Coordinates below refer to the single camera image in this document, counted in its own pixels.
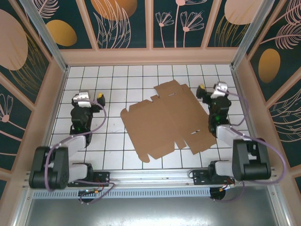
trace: flattened cardboard box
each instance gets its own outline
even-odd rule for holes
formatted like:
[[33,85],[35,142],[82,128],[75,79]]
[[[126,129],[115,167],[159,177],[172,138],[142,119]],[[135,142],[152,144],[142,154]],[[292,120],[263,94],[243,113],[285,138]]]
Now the flattened cardboard box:
[[179,149],[190,147],[193,154],[216,143],[208,131],[208,115],[190,88],[176,80],[155,87],[158,96],[123,109],[121,118],[134,148],[143,162],[148,155],[161,158]]

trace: purple cable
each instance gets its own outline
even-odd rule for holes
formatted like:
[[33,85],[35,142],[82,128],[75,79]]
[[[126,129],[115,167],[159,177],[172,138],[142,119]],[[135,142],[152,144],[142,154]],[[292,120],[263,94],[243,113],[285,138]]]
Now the purple cable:
[[[244,114],[244,118],[242,119],[242,121],[239,123],[239,124],[231,124],[231,126],[240,126],[244,120],[246,120],[246,116],[249,114],[249,110],[250,110],[250,107],[249,107],[249,103],[248,103],[248,100],[241,96],[241,95],[238,95],[238,94],[235,94],[235,93],[230,93],[228,91],[223,91],[223,90],[220,90],[218,89],[218,91],[222,92],[222,93],[226,93],[226,94],[230,94],[230,95],[234,95],[234,96],[237,96],[241,99],[244,100],[245,104],[246,104],[246,108],[247,108],[247,111],[246,111],[246,115]],[[251,139],[253,141],[256,141],[262,145],[265,145],[266,147],[269,147],[270,149],[272,149],[281,159],[281,162],[283,164],[283,171],[282,171],[282,174],[280,175],[280,177],[277,179],[277,180],[274,180],[274,181],[269,181],[269,182],[261,182],[261,181],[257,181],[257,180],[253,180],[251,182],[254,182],[254,183],[257,183],[257,184],[260,184],[260,185],[272,185],[272,184],[275,184],[275,183],[278,183],[279,181],[281,181],[285,175],[286,175],[286,162],[285,162],[285,159],[284,157],[282,156],[282,154],[272,145],[268,144],[267,142],[263,141],[263,140],[260,140],[260,139],[257,139],[257,138],[254,138],[254,137],[249,137],[247,135],[244,135],[243,133],[241,132],[238,132],[236,129],[234,128],[230,128],[233,132],[235,132],[236,134],[240,135],[240,136],[243,136],[245,138],[248,138],[248,139]]]
[[[93,204],[95,202],[97,202],[98,200],[102,199],[107,193],[110,192],[110,190],[113,189],[113,187],[115,186],[115,183],[113,182],[108,182],[108,183],[98,183],[98,182],[89,182],[89,181],[84,181],[84,180],[76,180],[75,182],[78,182],[78,183],[84,183],[84,184],[90,184],[90,185],[112,185],[112,187],[110,187],[105,193],[103,193],[101,196],[99,196],[97,199],[93,199],[92,201],[90,202],[87,202],[86,204],[87,205],[90,205],[90,204]],[[81,202],[81,204],[84,204],[83,200],[82,200],[82,197],[84,196],[85,194],[83,193],[80,197],[79,197],[79,200]]]
[[51,192],[53,191],[50,186],[49,186],[49,183],[48,183],[48,165],[49,165],[49,160],[50,160],[50,156],[52,154],[52,152],[57,149],[58,147],[60,147],[62,144],[66,143],[67,141],[71,140],[72,138],[74,137],[79,137],[79,136],[82,136],[82,135],[87,135],[87,134],[90,134],[90,133],[94,133],[95,131],[99,130],[105,123],[106,119],[107,119],[107,112],[105,111],[104,107],[101,106],[99,103],[97,103],[96,101],[94,102],[91,102],[92,104],[95,104],[97,106],[99,106],[102,110],[103,110],[103,113],[104,113],[104,119],[103,119],[103,122],[94,130],[92,131],[89,131],[89,132],[85,132],[85,133],[80,133],[80,134],[76,134],[76,135],[71,135],[63,140],[61,140],[59,143],[57,143],[56,145],[53,145],[52,148],[49,150],[48,152],[48,155],[47,155],[47,158],[46,158],[46,161],[45,161],[45,171],[44,171],[44,181],[45,181],[45,188]]
[[240,197],[243,195],[244,191],[245,191],[245,183],[244,181],[243,182],[243,190],[241,191],[241,193],[239,194],[239,196],[237,196],[236,198],[234,199],[230,199],[230,200],[218,200],[218,199],[214,199],[214,202],[217,201],[217,202],[235,202],[236,200],[240,199]]

